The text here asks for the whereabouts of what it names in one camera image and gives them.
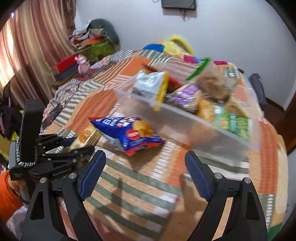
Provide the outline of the person left hand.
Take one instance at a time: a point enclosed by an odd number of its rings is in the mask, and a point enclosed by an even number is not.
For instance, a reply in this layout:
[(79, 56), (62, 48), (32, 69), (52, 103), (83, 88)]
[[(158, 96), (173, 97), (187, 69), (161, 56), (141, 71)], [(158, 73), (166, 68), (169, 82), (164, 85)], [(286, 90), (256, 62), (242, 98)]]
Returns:
[(18, 196), (21, 196), (21, 190), (27, 186), (27, 183), (22, 179), (11, 180), (11, 177), (8, 176), (8, 185), (13, 192), (15, 192)]

